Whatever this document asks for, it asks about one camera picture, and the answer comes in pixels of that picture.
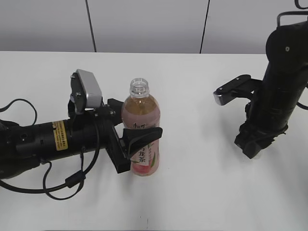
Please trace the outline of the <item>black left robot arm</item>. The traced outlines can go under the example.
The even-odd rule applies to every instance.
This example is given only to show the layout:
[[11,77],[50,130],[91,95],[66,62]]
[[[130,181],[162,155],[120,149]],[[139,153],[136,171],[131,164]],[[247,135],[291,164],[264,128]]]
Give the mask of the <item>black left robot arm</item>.
[[130,159],[140,149],[161,138],[160,127],[123,130],[120,138],[115,126],[122,122],[122,102],[71,113],[69,119],[30,125],[8,123],[0,132],[0,178],[10,179],[48,161],[105,149],[117,173],[130,170]]

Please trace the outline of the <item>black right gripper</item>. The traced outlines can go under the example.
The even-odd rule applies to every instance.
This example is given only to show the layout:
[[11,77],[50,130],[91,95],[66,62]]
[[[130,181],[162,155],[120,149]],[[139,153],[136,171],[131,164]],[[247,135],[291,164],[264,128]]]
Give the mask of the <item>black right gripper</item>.
[[288,100],[252,99],[246,106],[246,120],[234,143],[253,159],[288,129]]

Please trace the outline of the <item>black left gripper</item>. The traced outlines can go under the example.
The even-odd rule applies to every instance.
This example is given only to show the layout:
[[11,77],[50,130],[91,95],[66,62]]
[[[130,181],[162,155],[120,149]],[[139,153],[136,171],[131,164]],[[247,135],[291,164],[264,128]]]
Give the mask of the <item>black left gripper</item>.
[[96,163],[101,149],[105,149],[117,173],[130,171],[130,161],[135,153],[146,145],[160,139],[163,129],[161,127],[147,129],[123,129],[122,141],[126,149],[119,142],[115,126],[122,123],[123,102],[108,99],[108,106],[96,110],[77,113],[73,102],[68,103],[67,141],[71,154],[94,151],[89,166],[83,170],[87,174]]

